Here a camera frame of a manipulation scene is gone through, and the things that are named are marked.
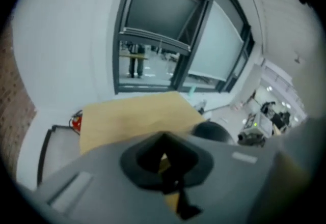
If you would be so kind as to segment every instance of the window frame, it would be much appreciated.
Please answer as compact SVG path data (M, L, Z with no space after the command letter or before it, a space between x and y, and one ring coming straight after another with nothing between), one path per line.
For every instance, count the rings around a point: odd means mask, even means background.
M196 55L197 48L199 46L202 34L206 27L207 19L212 7L214 0L200 0L199 4L202 4L200 15L196 23L193 23L195 27L194 35L191 39L190 45L187 45L178 40L166 37L164 35L155 34L152 32L142 31L139 29L126 27L128 20L128 13L132 3L132 0L120 0L120 6L117 13L117 19L115 24L115 32L113 37L113 81L114 81L114 91L115 94L119 92L166 92L166 91L179 91L179 92L188 92L191 87L184 87L183 83L188 75L188 71L190 69L191 63ZM237 0L231 0L232 4L236 7L238 13L243 19L243 28L241 31L241 38L243 41L247 40L249 36L252 35L250 32L250 26L248 24L247 18ZM179 39L182 36L184 30L191 23L192 15L189 17L189 20L183 26ZM119 51L120 51L120 41L132 41L136 44L148 44L152 46L159 46L162 48L169 49L171 51L175 51L180 53L179 60L176 64L173 76L171 78L171 83L169 86L163 85L153 85L153 84L136 84L136 83L120 83L120 75L119 75ZM237 61L235 62L228 80L226 82L220 81L217 83L215 88L199 88L196 87L195 92L225 92L228 84L232 79L232 74L234 69L240 59L241 54L243 53L245 43L242 46L241 52Z

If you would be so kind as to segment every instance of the fire extinguisher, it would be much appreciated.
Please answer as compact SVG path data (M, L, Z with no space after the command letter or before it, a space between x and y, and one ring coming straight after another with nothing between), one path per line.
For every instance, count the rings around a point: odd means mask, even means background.
M79 110L77 113L73 114L69 120L69 127L78 135L80 135L80 128L82 127L82 117L83 111Z

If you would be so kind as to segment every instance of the person standing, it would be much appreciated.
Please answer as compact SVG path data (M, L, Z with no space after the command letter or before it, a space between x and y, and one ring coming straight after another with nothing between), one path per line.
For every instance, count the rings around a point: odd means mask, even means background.
M129 46L129 52L131 54L139 54L145 57L145 48L142 44L133 44ZM136 59L130 58L129 63L129 74L132 78L134 78L134 67L135 67ZM142 78L144 69L144 59L137 59L137 75L138 78Z

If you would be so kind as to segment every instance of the wooden board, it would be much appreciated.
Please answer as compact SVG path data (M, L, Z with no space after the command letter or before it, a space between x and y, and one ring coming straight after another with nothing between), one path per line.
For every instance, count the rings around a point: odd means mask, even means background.
M189 131L203 121L178 92L91 104L83 110L80 153L158 131Z

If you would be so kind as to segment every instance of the window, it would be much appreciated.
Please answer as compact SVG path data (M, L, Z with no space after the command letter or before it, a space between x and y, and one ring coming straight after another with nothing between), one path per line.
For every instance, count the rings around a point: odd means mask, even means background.
M253 44L237 0L121 0L115 91L228 92Z
M235 5L231 2L231 0L215 0L215 1L224 10L224 12L229 17L229 19L233 23L238 33L241 34L244 22L239 12L237 11Z
M240 34L214 2L188 74L226 81L242 45Z
M123 86L169 86L180 54L152 45L120 41L119 77Z

